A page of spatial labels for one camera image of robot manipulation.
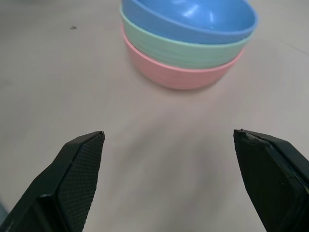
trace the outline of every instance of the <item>bowl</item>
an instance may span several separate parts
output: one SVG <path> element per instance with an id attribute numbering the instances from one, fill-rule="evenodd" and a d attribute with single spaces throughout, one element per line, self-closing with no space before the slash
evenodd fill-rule
<path id="1" fill-rule="evenodd" d="M 123 13 L 121 15 L 126 35 L 138 50 L 159 62 L 186 69 L 206 69 L 227 63 L 252 37 L 220 45 L 184 43 L 147 32 L 130 22 Z"/>
<path id="2" fill-rule="evenodd" d="M 123 31 L 124 41 L 136 68 L 153 82 L 173 89 L 197 89 L 217 82 L 242 56 L 241 51 L 230 62 L 212 69 L 183 69 L 169 66 L 144 55 L 130 43 Z"/>
<path id="3" fill-rule="evenodd" d="M 246 0 L 122 0 L 137 26 L 172 40 L 228 44 L 246 38 L 257 14 Z"/>

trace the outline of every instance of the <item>table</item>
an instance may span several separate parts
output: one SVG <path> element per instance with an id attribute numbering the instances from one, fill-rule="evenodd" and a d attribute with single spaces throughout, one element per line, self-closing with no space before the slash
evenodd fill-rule
<path id="1" fill-rule="evenodd" d="M 309 2 L 251 3 L 260 24 L 243 58 L 216 85 L 184 92 L 132 67 L 119 1 L 2 1 L 0 201 L 12 209 L 65 142 L 104 130 L 84 232 L 265 231 L 233 129 L 309 158 Z"/>

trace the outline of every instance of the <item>pink bowl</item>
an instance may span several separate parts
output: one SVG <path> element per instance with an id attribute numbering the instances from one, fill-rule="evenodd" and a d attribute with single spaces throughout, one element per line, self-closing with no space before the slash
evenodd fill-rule
<path id="1" fill-rule="evenodd" d="M 230 62 L 215 68 L 183 69 L 147 57 L 131 44 L 123 28 L 122 32 L 132 63 L 137 69 L 157 84 L 173 89 L 196 89 L 214 84 L 239 60 L 244 50 Z"/>

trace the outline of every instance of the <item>white table surface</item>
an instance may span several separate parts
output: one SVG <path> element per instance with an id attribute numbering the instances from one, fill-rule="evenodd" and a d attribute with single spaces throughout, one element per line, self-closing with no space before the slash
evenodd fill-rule
<path id="1" fill-rule="evenodd" d="M 1 1 L 0 201 L 12 209 L 65 142 L 104 130 L 84 232 L 264 232 L 233 129 L 309 158 L 309 1 L 251 3 L 260 24 L 243 58 L 211 88 L 183 92 L 131 66 L 119 1 Z"/>

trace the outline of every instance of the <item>blue bowl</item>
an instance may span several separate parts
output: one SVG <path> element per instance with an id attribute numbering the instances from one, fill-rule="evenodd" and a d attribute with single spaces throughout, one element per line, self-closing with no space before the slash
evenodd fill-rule
<path id="1" fill-rule="evenodd" d="M 122 0 L 137 26 L 172 40 L 229 44 L 248 37 L 257 14 L 246 0 Z"/>

